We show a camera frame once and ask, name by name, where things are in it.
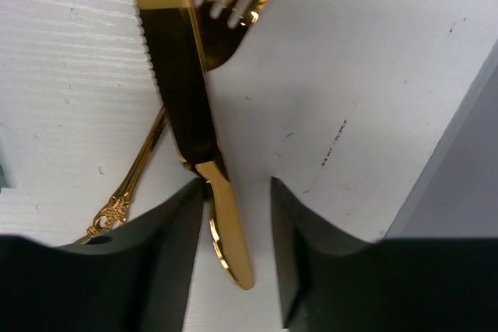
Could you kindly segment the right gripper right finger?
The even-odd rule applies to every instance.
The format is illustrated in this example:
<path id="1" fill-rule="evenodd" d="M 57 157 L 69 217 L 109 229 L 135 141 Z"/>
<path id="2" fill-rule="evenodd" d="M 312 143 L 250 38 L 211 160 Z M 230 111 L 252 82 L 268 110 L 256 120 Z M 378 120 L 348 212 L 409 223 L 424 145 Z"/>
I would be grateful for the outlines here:
<path id="1" fill-rule="evenodd" d="M 495 331 L 495 239 L 362 241 L 271 180 L 283 326 L 291 331 Z"/>

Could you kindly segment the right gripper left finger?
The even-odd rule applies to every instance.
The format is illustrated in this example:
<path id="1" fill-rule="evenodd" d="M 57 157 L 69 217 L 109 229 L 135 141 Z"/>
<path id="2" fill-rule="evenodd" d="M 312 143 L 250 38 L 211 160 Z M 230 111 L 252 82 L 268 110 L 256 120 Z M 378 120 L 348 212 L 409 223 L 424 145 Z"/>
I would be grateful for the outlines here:
<path id="1" fill-rule="evenodd" d="M 1 238 L 3 331 L 180 331 L 202 224 L 195 179 L 85 244 Z"/>

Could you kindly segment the gold knife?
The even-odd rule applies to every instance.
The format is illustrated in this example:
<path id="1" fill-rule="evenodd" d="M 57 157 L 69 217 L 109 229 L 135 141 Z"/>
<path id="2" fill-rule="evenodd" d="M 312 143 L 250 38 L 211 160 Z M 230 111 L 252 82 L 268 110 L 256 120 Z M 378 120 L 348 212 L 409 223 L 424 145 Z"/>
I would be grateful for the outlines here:
<path id="1" fill-rule="evenodd" d="M 135 0 L 154 77 L 179 157 L 210 187 L 212 245 L 230 280 L 254 287 L 254 270 L 233 187 L 219 149 L 192 0 Z"/>

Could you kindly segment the gold fork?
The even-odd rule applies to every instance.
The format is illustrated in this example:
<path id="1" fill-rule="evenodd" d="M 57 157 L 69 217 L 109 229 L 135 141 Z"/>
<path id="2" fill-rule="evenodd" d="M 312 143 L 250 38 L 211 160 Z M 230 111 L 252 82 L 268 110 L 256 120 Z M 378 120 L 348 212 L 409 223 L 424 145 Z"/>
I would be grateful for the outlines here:
<path id="1" fill-rule="evenodd" d="M 206 67 L 214 70 L 226 63 L 241 45 L 248 30 L 258 21 L 268 0 L 195 0 L 200 21 Z M 86 234 L 77 244 L 88 243 L 127 222 L 136 187 L 157 142 L 166 133 L 167 115 L 161 109 L 128 173 L 108 202 L 97 212 Z"/>

